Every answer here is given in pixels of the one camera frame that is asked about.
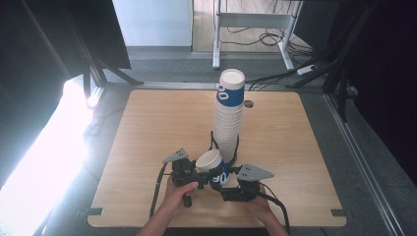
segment human hand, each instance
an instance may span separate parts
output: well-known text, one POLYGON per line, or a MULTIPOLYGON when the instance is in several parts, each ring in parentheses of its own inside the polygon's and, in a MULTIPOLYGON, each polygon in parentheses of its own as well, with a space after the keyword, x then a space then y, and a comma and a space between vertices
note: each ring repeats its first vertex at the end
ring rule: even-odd
POLYGON ((166 183, 165 198, 159 209, 164 210, 171 218, 175 217, 183 208, 183 195, 192 196, 194 190, 197 189, 198 186, 198 182, 193 182, 181 187, 176 187, 172 182, 171 177, 169 177, 166 183))
MULTIPOLYGON (((264 185, 260 186, 260 192, 263 194, 265 193, 264 185)), ((268 217, 273 215, 273 212, 269 207, 268 200, 259 196, 253 200, 244 202, 244 205, 249 210, 249 212, 261 222, 264 222, 268 217)))

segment white wall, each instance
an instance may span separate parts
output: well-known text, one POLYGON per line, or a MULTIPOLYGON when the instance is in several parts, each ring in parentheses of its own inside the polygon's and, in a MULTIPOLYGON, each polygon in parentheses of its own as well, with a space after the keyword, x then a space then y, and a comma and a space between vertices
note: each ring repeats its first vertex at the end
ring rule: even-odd
POLYGON ((126 46, 191 46, 192 0, 113 0, 126 46))

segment stack of paper cups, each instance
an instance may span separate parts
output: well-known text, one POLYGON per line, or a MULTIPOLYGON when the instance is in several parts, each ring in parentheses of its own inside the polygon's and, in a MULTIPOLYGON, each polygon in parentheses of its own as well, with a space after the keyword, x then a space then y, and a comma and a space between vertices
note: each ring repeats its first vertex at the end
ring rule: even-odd
POLYGON ((243 113, 245 75, 235 69, 220 75, 214 109, 213 137, 225 163, 233 159, 243 113))

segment black cable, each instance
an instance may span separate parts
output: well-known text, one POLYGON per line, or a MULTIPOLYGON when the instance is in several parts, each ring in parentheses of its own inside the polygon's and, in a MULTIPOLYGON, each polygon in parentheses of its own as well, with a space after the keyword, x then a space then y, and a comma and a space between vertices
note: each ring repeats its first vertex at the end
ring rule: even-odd
POLYGON ((159 175, 157 176, 156 184, 155 184, 155 192, 153 194, 152 205, 150 206, 150 213, 149 218, 151 218, 155 212, 157 196, 159 194, 160 182, 162 181, 163 173, 165 172, 165 167, 167 163, 163 163, 162 168, 160 168, 159 175))
POLYGON ((267 185, 265 185, 265 184, 263 184, 263 185, 268 188, 268 190, 275 196, 275 198, 273 198, 273 197, 271 197, 271 196, 269 196, 267 194, 261 193, 260 191, 254 191, 254 190, 252 190, 250 188, 241 187, 241 189, 242 189, 242 191, 246 191, 246 192, 250 192, 250 193, 256 194, 259 197, 261 197, 263 199, 266 199, 268 201, 271 201, 271 202, 275 203, 277 206, 279 206, 281 208, 281 210, 282 210, 282 214, 284 215, 285 230, 290 235, 291 234, 291 227, 289 225, 288 212, 286 210, 285 205, 276 197, 276 195, 273 193, 273 191, 267 185))
POLYGON ((359 9, 355 14, 353 14, 353 16, 350 18, 349 22, 346 24, 346 27, 342 30, 342 32, 326 48, 324 48, 321 51, 312 55, 311 59, 304 62, 303 64, 301 64, 299 67, 297 67, 296 69, 294 69, 292 71, 282 73, 282 74, 278 74, 278 75, 274 75, 274 76, 268 76, 268 77, 248 81, 247 83, 252 83, 251 86, 249 87, 249 90, 252 90, 254 85, 259 83, 259 82, 268 81, 268 80, 271 80, 271 79, 280 80, 283 77, 287 77, 287 76, 290 76, 292 74, 295 74, 297 72, 297 70, 300 69, 300 68, 306 67, 306 66, 308 66, 308 65, 310 65, 310 64, 312 64, 316 61, 321 60, 322 58, 325 58, 325 57, 329 56, 333 52, 333 50, 342 42, 343 37, 348 33, 348 30, 351 28, 351 25, 355 22, 355 20, 357 20, 357 16, 362 11, 364 11, 365 8, 366 8, 366 5, 364 4, 361 9, 359 9))

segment wooden table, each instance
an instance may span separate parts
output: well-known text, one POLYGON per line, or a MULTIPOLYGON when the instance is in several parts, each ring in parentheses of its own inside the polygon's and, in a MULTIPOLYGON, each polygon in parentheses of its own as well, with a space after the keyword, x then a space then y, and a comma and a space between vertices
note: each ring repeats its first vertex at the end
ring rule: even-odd
MULTIPOLYGON (((134 90, 108 157, 89 216, 92 226, 142 227, 149 219, 155 181, 162 160, 179 148, 190 159, 209 149, 213 127, 213 90, 134 90)), ((262 181, 285 204, 291 226, 342 226, 344 216, 300 97, 294 92, 245 93, 238 159, 275 174, 262 181)), ((171 171, 170 164, 166 172, 171 171)), ((235 175, 229 185, 235 187, 235 175)), ((162 180, 156 208, 163 200, 162 180)), ((283 223, 280 208, 270 203, 283 223)), ((171 227, 260 227, 242 203, 224 202, 206 186, 193 196, 171 227)))

